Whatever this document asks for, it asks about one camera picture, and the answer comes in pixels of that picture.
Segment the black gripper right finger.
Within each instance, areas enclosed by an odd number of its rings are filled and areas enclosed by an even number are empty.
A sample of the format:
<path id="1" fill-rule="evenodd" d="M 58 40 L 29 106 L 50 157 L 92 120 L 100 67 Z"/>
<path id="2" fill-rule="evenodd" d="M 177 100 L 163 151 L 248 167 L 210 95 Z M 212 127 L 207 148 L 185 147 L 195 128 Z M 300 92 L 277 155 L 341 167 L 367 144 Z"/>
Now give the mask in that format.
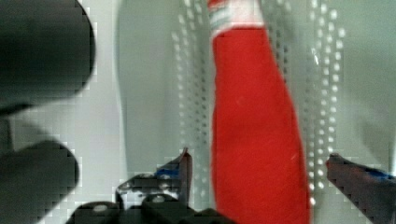
<path id="1" fill-rule="evenodd" d="M 373 224 L 395 224 L 396 181 L 382 170 L 357 164 L 332 153 L 327 178 Z"/>

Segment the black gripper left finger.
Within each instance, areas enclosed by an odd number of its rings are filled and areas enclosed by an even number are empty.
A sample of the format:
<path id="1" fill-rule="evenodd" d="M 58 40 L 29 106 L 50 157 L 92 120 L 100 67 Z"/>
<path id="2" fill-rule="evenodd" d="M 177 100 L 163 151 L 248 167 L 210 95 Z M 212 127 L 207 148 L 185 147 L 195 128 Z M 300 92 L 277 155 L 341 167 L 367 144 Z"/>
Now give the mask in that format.
<path id="1" fill-rule="evenodd" d="M 189 207 L 192 157 L 180 155 L 153 173 L 120 184 L 116 201 L 84 203 L 65 224 L 236 224 L 212 208 Z"/>

